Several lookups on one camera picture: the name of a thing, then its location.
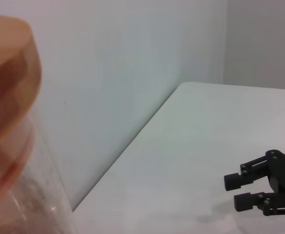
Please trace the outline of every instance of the jar lid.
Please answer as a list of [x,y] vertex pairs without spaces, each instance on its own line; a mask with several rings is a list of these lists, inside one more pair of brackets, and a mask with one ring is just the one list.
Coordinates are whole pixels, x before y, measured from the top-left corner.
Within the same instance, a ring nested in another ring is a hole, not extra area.
[[30,26],[0,16],[0,140],[28,112],[40,87],[40,62]]

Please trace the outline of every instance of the plastic jar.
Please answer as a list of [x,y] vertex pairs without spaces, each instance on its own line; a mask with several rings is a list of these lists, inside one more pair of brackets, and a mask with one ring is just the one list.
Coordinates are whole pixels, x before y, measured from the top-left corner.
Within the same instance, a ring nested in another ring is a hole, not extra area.
[[75,234],[72,210],[30,108],[40,62],[29,25],[0,17],[0,234]]

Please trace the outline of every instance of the orange lid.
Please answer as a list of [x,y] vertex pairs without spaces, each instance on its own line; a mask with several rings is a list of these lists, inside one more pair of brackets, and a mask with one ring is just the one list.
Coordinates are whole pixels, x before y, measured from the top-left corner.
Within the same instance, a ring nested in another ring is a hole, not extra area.
[[0,16],[0,197],[18,178],[33,146],[22,121],[40,87],[40,62],[30,26]]

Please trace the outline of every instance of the white tabletop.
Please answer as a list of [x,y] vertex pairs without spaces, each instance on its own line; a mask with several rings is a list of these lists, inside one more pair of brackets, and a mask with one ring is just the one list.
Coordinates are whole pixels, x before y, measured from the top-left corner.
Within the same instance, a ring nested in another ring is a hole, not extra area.
[[285,90],[183,83],[75,210],[80,234],[285,234],[284,216],[236,212],[224,175],[285,153]]

